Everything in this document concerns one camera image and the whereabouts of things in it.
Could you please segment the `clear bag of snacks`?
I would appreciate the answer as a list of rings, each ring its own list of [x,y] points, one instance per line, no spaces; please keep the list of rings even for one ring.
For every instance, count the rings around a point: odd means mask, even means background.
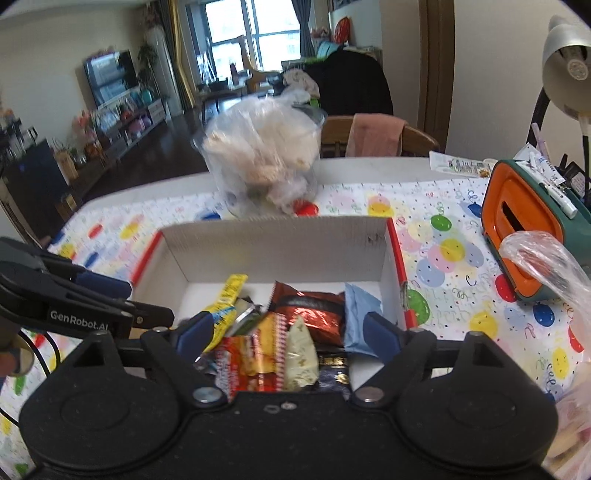
[[[315,163],[325,120],[310,93],[291,89],[236,103],[195,134],[192,145],[232,215],[293,216],[318,194]]]

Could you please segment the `orange green tissue box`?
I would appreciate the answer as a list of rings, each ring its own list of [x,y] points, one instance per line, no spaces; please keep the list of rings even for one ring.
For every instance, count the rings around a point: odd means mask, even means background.
[[[482,206],[485,240],[523,301],[551,300],[558,297],[548,287],[500,255],[502,241],[515,232],[542,231],[555,237],[590,272],[590,212],[576,194],[566,189],[564,196],[577,209],[572,216],[566,203],[550,193],[548,181],[540,180],[523,162],[501,160],[493,168]]]

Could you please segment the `red white cardboard box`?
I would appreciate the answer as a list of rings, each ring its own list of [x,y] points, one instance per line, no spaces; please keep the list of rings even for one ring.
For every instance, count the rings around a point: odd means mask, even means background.
[[[355,284],[380,298],[384,318],[415,326],[404,298],[407,273],[390,219],[301,217],[185,223],[160,230],[132,275],[133,299],[170,308],[176,321],[214,303],[232,274],[269,304],[273,285],[339,293]]]

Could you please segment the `red snack bag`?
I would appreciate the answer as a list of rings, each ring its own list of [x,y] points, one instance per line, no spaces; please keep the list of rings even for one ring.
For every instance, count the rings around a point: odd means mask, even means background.
[[[240,392],[276,393],[283,390],[284,365],[279,374],[257,374],[254,371],[252,335],[224,338],[214,353],[215,384],[229,400]]]

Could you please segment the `long tv cabinet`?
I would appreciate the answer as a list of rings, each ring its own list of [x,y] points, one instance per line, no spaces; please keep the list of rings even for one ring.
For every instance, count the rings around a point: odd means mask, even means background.
[[[84,148],[86,163],[77,170],[78,177],[70,182],[74,193],[85,196],[133,147],[166,120],[166,114],[165,103],[157,99],[102,132],[93,144]]]

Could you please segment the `flat screen television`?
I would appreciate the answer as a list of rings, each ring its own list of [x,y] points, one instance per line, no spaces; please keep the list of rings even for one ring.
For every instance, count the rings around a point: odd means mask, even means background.
[[[128,50],[114,51],[87,59],[83,66],[97,108],[139,84]]]

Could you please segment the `silver desk lamp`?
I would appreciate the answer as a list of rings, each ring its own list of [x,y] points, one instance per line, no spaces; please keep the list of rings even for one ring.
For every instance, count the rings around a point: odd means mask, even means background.
[[[590,192],[590,31],[554,15],[542,53],[542,89],[536,101],[527,141],[537,147],[534,125],[542,127],[550,103],[581,128],[584,194]]]

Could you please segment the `yellow minion snack pack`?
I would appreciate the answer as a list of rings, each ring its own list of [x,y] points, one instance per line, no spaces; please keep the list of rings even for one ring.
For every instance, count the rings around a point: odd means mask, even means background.
[[[205,309],[206,312],[211,313],[213,318],[213,333],[211,341],[204,349],[204,353],[213,350],[221,342],[225,333],[228,332],[229,327],[235,323],[235,318],[238,316],[235,303],[248,279],[249,276],[246,274],[230,275],[214,303]]]

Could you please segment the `pink towel on chair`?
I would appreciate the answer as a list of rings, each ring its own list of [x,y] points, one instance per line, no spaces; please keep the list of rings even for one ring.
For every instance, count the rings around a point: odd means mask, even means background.
[[[347,157],[398,157],[402,152],[406,120],[386,114],[353,116]]]

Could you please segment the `balloon birthday tablecloth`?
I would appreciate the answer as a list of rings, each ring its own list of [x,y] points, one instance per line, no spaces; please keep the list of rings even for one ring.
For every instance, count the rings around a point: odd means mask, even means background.
[[[571,331],[574,310],[562,301],[516,299],[481,230],[483,179],[322,187],[304,216],[363,215],[394,221],[418,323],[441,338],[470,330],[497,341],[553,399],[569,388],[584,359]],[[90,206],[50,244],[51,252],[91,270],[128,279],[156,232],[166,226],[228,219],[217,193]]]

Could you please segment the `silver black cookie pack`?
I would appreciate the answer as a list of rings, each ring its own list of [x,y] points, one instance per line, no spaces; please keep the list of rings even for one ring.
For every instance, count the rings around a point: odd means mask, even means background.
[[[239,297],[235,303],[236,317],[225,333],[226,337],[246,336],[252,333],[266,311],[249,296]]]

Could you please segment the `cream patterned snack packet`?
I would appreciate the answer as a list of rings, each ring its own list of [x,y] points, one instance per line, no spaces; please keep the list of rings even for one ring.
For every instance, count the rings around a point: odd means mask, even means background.
[[[310,331],[301,315],[287,332],[286,358],[284,359],[283,390],[303,391],[314,386],[320,377],[318,355]]]

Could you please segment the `light blue snack packet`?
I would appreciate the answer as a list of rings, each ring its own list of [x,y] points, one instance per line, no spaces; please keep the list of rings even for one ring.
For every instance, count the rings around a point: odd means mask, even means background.
[[[376,358],[377,355],[363,337],[363,321],[367,313],[382,313],[382,302],[355,284],[346,283],[344,347],[349,354]]]

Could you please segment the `dark brown snack packet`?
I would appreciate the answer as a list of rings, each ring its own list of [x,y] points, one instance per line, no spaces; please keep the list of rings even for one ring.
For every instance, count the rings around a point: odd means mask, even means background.
[[[338,392],[346,400],[352,393],[349,381],[349,359],[345,350],[318,350],[318,381],[315,391]]]

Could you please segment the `yellow snack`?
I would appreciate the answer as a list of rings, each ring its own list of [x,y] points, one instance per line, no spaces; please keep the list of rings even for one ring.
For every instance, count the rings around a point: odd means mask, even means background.
[[[287,319],[267,313],[252,335],[253,368],[257,374],[279,374],[286,355]]]

